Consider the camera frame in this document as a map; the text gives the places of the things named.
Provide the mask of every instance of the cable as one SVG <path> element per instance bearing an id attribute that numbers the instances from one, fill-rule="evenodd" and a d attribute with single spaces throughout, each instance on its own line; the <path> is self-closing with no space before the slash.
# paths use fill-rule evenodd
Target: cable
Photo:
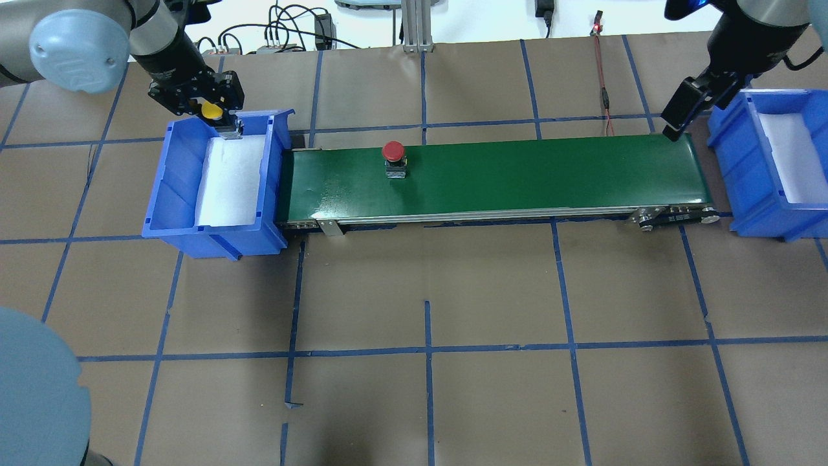
<path id="1" fill-rule="evenodd" d="M 213 39 L 210 39 L 209 37 L 201 37 L 201 38 L 200 38 L 198 41 L 196 41 L 196 43 L 195 43 L 195 48 L 199 49 L 199 53 L 201 53 L 201 42 L 202 42 L 202 41 L 207 41 L 207 42 L 209 42 L 210 46 L 211 46 L 211 47 L 213 47 L 213 50 L 216 50 L 215 42 L 213 42 Z"/>
<path id="2" fill-rule="evenodd" d="M 293 16 L 287 10 L 290 9 L 290 8 L 294 8 L 294 7 L 302 8 L 304 11 L 299 13 L 296 16 Z M 307 13 L 310 13 L 311 15 L 313 15 L 314 19 L 319 23 L 320 29 L 322 30 L 322 33 L 325 34 L 325 25 L 322 23 L 319 16 L 316 13 L 314 13 L 314 10 L 321 10 L 324 14 L 330 15 L 330 12 L 328 11 L 328 8 L 325 8 L 325 7 L 308 8 L 308 7 L 305 7 L 304 5 L 298 5 L 298 4 L 294 3 L 292 5 L 288 5 L 284 8 L 279 8 L 279 2 L 276 1 L 276 4 L 272 5 L 267 10 L 267 23 L 272 24 L 274 22 L 272 14 L 275 11 L 276 14 L 277 14 L 277 17 L 276 17 L 276 22 L 277 23 L 282 22 L 282 16 L 286 16 L 286 19 L 293 22 L 293 26 L 298 30 L 299 25 L 296 24 L 296 19 L 306 15 Z M 273 43 L 275 44 L 276 41 L 273 40 L 273 29 L 274 28 L 265 29 L 264 35 L 265 35 L 265 40 L 267 40 L 268 32 L 270 32 L 270 34 L 269 34 L 270 35 L 270 40 L 273 41 Z M 279 31 L 277 30 L 276 31 L 276 40 L 278 40 L 278 39 L 279 39 Z M 299 35 L 299 40 L 302 42 L 302 46 L 304 47 L 305 44 L 304 44 L 304 41 L 301 38 L 301 35 Z M 285 38 L 285 42 L 289 42 L 289 41 L 290 41 L 290 32 L 287 33 L 287 37 Z"/>
<path id="3" fill-rule="evenodd" d="M 604 12 L 598 11 L 595 14 L 595 20 L 592 23 L 592 31 L 590 35 L 595 38 L 595 64 L 598 67 L 598 82 L 601 86 L 601 104 L 604 106 L 604 116 L 607 117 L 607 126 L 604 128 L 604 135 L 614 136 L 615 128 L 613 127 L 613 118 L 609 114 L 609 93 L 607 92 L 607 85 L 604 82 L 604 57 L 601 55 L 601 32 L 604 27 L 601 26 L 601 17 Z"/>
<path id="4" fill-rule="evenodd" d="M 595 64 L 598 66 L 598 82 L 601 85 L 601 104 L 604 106 L 604 115 L 607 117 L 607 127 L 604 129 L 604 135 L 615 135 L 615 128 L 613 127 L 613 119 L 609 114 L 609 93 L 607 86 L 604 83 L 604 58 L 601 55 L 601 40 L 599 34 L 594 35 L 595 38 Z"/>
<path id="5" fill-rule="evenodd" d="M 811 58 L 809 58 L 809 59 L 807 59 L 807 60 L 803 61 L 803 62 L 802 62 L 802 63 L 800 63 L 799 65 L 794 65 L 794 64 L 791 62 L 791 58 L 790 58 L 789 56 L 787 56 L 787 55 L 785 55 L 785 56 L 782 58 L 782 60 L 785 62 L 785 66 L 787 66 L 787 68 L 788 68 L 789 70 L 791 70 L 791 71 L 799 71 L 799 70 L 804 70 L 804 69 L 805 69 L 805 68 L 807 68 L 807 67 L 808 67 L 811 63 L 813 63 L 814 61 L 816 61 L 816 59 L 817 59 L 817 58 L 819 58 L 819 57 L 820 57 L 820 55 L 822 55 L 822 52 L 824 52 L 824 51 L 825 51 L 825 47 L 820 47 L 820 48 L 816 49 L 816 51 L 814 52 L 814 55 L 811 55 Z"/>
<path id="6" fill-rule="evenodd" d="M 337 39 L 335 37 L 327 37 L 327 36 L 323 36 L 321 34 L 316 34 L 314 32 L 299 31 L 297 29 L 289 29 L 289 28 L 284 27 L 284 26 L 282 26 L 278 23 L 275 24 L 275 25 L 274 24 L 259 24 L 259 23 L 253 23 L 253 22 L 247 22 L 247 23 L 244 23 L 244 24 L 237 24 L 235 26 L 228 27 L 227 29 L 221 31 L 221 33 L 219 34 L 219 37 L 222 37 L 225 34 L 227 34 L 228 32 L 232 31 L 233 29 L 238 29 L 240 27 L 274 27 L 276 29 L 281 29 L 283 31 L 297 32 L 299 34 L 305 34 L 307 36 L 327 38 L 327 39 L 330 39 L 331 41 L 339 42 L 342 45 L 349 46 L 349 47 L 352 47 L 352 48 L 355 48 L 355 49 L 362 48 L 362 47 L 359 47 L 359 46 L 355 46 L 354 44 L 352 44 L 350 42 L 346 42 L 346 41 L 342 41 L 340 39 Z"/>
<path id="7" fill-rule="evenodd" d="M 227 51 L 230 51 L 230 47 L 227 46 L 227 36 L 231 36 L 236 41 L 236 43 L 238 44 L 238 54 L 239 55 L 244 55 L 244 52 L 242 52 L 242 42 L 234 34 L 228 34 L 228 33 L 224 34 L 224 49 L 226 49 Z"/>
<path id="8" fill-rule="evenodd" d="M 552 34 L 552 15 L 553 14 L 555 14 L 555 12 L 547 11 L 547 12 L 543 13 L 543 21 L 546 23 L 546 37 L 544 37 L 545 39 L 548 39 L 549 35 Z"/>

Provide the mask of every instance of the black cable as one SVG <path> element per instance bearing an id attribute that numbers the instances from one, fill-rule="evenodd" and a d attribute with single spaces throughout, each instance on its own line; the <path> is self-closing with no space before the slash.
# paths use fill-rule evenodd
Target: black cable
<path id="1" fill-rule="evenodd" d="M 553 11 L 552 12 L 547 11 L 547 12 L 543 13 L 543 21 L 546 23 L 546 37 L 545 37 L 546 39 L 548 39 L 549 35 L 552 34 L 552 15 L 553 14 L 555 14 L 555 12 L 553 12 Z"/>
<path id="2" fill-rule="evenodd" d="M 199 53 L 201 53 L 201 42 L 202 42 L 202 41 L 207 41 L 207 42 L 209 42 L 210 46 L 211 46 L 211 47 L 213 47 L 213 49 L 215 50 L 216 46 L 215 46 L 215 42 L 213 42 L 213 39 L 210 39 L 209 37 L 206 37 L 206 36 L 205 36 L 205 37 L 201 37 L 201 38 L 200 38 L 198 41 L 196 41 L 196 43 L 195 43 L 195 48 L 199 49 Z"/>
<path id="3" fill-rule="evenodd" d="M 299 13 L 297 16 L 289 16 L 289 18 L 293 21 L 293 26 L 294 26 L 297 30 L 299 29 L 299 26 L 296 24 L 296 19 L 297 19 L 297 18 L 299 18 L 299 17 L 301 17 L 302 15 L 304 15 L 304 14 L 306 14 L 306 13 L 309 13 L 309 14 L 313 15 L 314 20 L 315 20 L 317 23 L 319 23 L 319 29 L 320 29 L 320 31 L 322 31 L 323 40 L 326 40 L 326 41 L 327 41 L 328 39 L 330 39 L 330 38 L 331 38 L 331 37 L 329 36 L 329 33 L 330 33 L 330 32 L 327 32 L 327 31 L 325 30 L 325 24 L 322 22 L 322 19 L 321 19 L 321 18 L 319 18 L 319 15 L 317 15 L 316 13 L 314 13 L 314 10 L 322 10 L 323 12 L 325 12 L 324 14 L 330 15 L 330 13 L 328 12 L 328 9 L 327 9 L 327 8 L 323 8 L 323 7 L 313 7 L 313 8 L 308 8 L 308 7 L 304 6 L 304 5 L 297 5 L 297 4 L 293 3 L 293 4 L 291 4 L 291 5 L 288 5 L 288 6 L 284 7 L 284 8 L 282 9 L 282 13 L 284 13 L 284 14 L 286 14 L 286 15 L 290 15 L 290 13 L 288 13 L 288 12 L 287 12 L 287 10 L 288 10 L 289 8 L 301 8 L 301 9 L 303 10 L 303 12 Z M 281 19 L 281 18 L 282 18 L 282 14 L 280 13 L 280 14 L 279 14 L 279 16 L 277 17 L 277 20 L 278 20 L 278 19 Z M 307 50 L 307 47 L 305 47 L 305 43 L 304 43 L 304 42 L 302 42 L 302 47 L 304 47 L 304 48 Z"/>
<path id="4" fill-rule="evenodd" d="M 281 22 L 282 22 L 282 15 L 286 15 L 286 16 L 287 16 L 287 19 L 288 19 L 288 20 L 290 20 L 291 22 L 293 22 L 293 27 L 295 27 L 297 30 L 299 30 L 299 24 L 297 24 L 297 23 L 296 23 L 296 18 L 297 18 L 297 17 L 294 17 L 293 15 L 291 15 L 291 14 L 287 11 L 287 9 L 288 9 L 289 7 L 292 7 L 292 6 L 294 6 L 294 5 L 290 5 L 290 6 L 288 6 L 287 8 L 282 8 L 282 10 L 281 10 L 280 12 L 278 12 L 278 13 L 277 13 L 277 15 L 276 15 L 276 24 L 279 24 L 279 23 L 281 23 Z M 301 35 L 301 34 L 299 35 L 299 43 L 301 43 L 301 44 L 302 44 L 302 48 L 303 48 L 303 49 L 306 49 L 306 50 L 307 50 L 307 46 L 305 45 L 305 38 L 304 38 L 304 37 L 302 37 L 302 35 Z"/>
<path id="5" fill-rule="evenodd" d="M 785 66 L 787 66 L 787 68 L 789 70 L 799 71 L 799 70 L 803 70 L 803 69 L 807 68 L 811 63 L 816 61 L 816 59 L 819 58 L 820 55 L 822 55 L 822 52 L 824 52 L 824 51 L 825 51 L 825 47 L 820 47 L 820 48 L 816 49 L 816 51 L 814 52 L 814 55 L 811 55 L 811 58 L 803 61 L 799 65 L 794 65 L 793 62 L 791 62 L 791 58 L 787 55 L 785 55 L 784 58 L 782 58 L 782 60 L 785 62 Z"/>
<path id="6" fill-rule="evenodd" d="M 225 33 L 224 34 L 224 48 L 227 50 L 227 52 L 230 52 L 230 47 L 227 46 L 227 36 L 232 37 L 236 41 L 236 43 L 238 44 L 238 54 L 239 55 L 244 55 L 244 52 L 242 51 L 242 42 L 238 39 L 238 37 L 236 37 L 234 34 Z"/>
<path id="7" fill-rule="evenodd" d="M 273 25 L 273 24 L 259 24 L 259 23 L 254 23 L 254 22 L 246 22 L 244 24 L 237 24 L 235 26 L 228 27 L 227 29 L 221 31 L 221 33 L 219 34 L 219 37 L 222 37 L 224 34 L 227 34 L 228 32 L 232 31 L 233 29 L 238 29 L 240 27 L 275 27 L 275 28 L 281 29 L 283 31 L 297 32 L 299 34 L 306 34 L 307 36 L 323 37 L 323 38 L 326 37 L 326 36 L 322 36 L 321 34 L 316 34 L 314 32 L 299 31 L 297 29 L 289 29 L 289 28 L 281 26 L 279 24 L 276 24 L 276 25 Z M 349 47 L 352 47 L 352 48 L 355 48 L 355 49 L 362 48 L 362 47 L 355 46 L 354 44 L 352 44 L 350 42 L 346 42 L 346 41 L 337 39 L 335 37 L 327 37 L 327 38 L 330 39 L 331 41 L 336 41 L 336 42 L 339 42 L 342 45 L 349 46 Z"/>
<path id="8" fill-rule="evenodd" d="M 292 16 L 289 12 L 287 12 L 287 9 L 292 8 L 292 7 L 303 8 L 305 11 L 302 12 L 302 13 L 299 13 L 296 16 Z M 273 23 L 273 12 L 275 11 L 276 14 L 277 14 L 277 22 L 281 22 L 282 15 L 284 14 L 284 15 L 288 16 L 287 19 L 289 19 L 293 22 L 293 26 L 296 27 L 296 29 L 299 29 L 299 26 L 296 24 L 296 19 L 302 17 L 303 15 L 305 15 L 307 13 L 310 13 L 314 16 L 314 19 L 319 22 L 319 24 L 320 24 L 320 26 L 322 27 L 322 30 L 323 30 L 322 32 L 325 32 L 325 27 L 322 26 L 322 22 L 319 19 L 319 17 L 315 13 L 313 13 L 314 10 L 321 10 L 325 14 L 330 15 L 330 12 L 328 11 L 328 8 L 325 8 L 325 7 L 308 8 L 308 7 L 305 7 L 303 5 L 292 4 L 292 5 L 288 5 L 284 8 L 279 8 L 279 2 L 276 1 L 276 3 L 274 5 L 272 5 L 270 8 L 268 8 L 268 10 L 267 10 L 267 23 L 268 24 Z M 279 40 L 279 31 L 278 30 L 276 31 L 276 40 L 274 40 L 273 39 L 273 28 L 265 29 L 265 31 L 264 31 L 265 40 L 267 40 L 268 36 L 270 37 L 270 40 L 275 44 L 276 41 Z M 285 42 L 289 42 L 289 41 L 290 41 L 290 32 L 287 33 L 287 37 L 285 38 Z"/>
<path id="9" fill-rule="evenodd" d="M 302 48 L 302 47 L 300 47 L 300 46 L 289 46 L 289 47 L 287 47 L 287 48 L 282 48 L 282 49 L 279 49 L 279 51 L 276 51 L 276 52 L 274 52 L 274 53 L 282 53 L 282 52 L 284 52 L 284 51 L 292 51 L 292 50 L 296 50 L 296 49 L 299 49 L 300 51 L 307 51 L 307 50 L 303 49 L 303 48 Z"/>

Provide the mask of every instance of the white foam insert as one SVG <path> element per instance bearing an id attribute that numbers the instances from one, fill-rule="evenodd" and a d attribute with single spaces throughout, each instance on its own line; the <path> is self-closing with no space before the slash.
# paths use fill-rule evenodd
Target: white foam insert
<path id="1" fill-rule="evenodd" d="M 256 221 L 264 139 L 263 134 L 210 139 L 195 201 L 197 226 L 251 225 Z"/>
<path id="2" fill-rule="evenodd" d="M 828 202 L 828 180 L 802 114 L 758 114 L 788 202 Z"/>

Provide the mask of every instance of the conveyor belt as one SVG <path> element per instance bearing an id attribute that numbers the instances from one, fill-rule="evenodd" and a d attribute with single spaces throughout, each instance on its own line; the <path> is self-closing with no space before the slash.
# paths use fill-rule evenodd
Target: conveyor belt
<path id="1" fill-rule="evenodd" d="M 411 146 L 387 179 L 379 148 L 286 153 L 277 223 L 382 224 L 602 215 L 711 202 L 685 136 Z"/>

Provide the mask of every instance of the red button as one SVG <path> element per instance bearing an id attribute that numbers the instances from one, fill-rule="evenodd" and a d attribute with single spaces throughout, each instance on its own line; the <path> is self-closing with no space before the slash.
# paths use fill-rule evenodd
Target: red button
<path id="1" fill-rule="evenodd" d="M 383 147 L 383 157 L 389 162 L 399 162 L 406 156 L 406 148 L 397 141 L 391 141 Z"/>

